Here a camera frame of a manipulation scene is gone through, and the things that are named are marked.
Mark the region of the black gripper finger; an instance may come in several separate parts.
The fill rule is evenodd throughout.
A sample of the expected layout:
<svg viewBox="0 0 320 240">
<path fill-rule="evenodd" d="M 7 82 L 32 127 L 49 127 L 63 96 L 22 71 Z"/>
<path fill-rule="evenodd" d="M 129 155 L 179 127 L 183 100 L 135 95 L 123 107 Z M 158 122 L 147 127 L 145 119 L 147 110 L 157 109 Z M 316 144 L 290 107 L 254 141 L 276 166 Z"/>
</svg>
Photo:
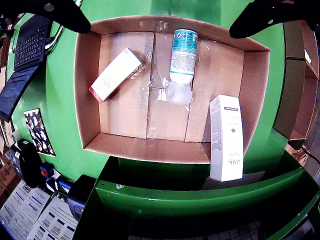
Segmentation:
<svg viewBox="0 0 320 240">
<path fill-rule="evenodd" d="M 255 0 L 250 2 L 229 28 L 234 39 L 255 35 L 273 25 L 304 20 L 309 28 L 320 32 L 318 0 Z"/>
<path fill-rule="evenodd" d="M 76 33 L 86 34 L 91 30 L 91 23 L 73 0 L 2 0 L 0 26 L 11 25 L 22 13 L 51 19 Z"/>
</svg>

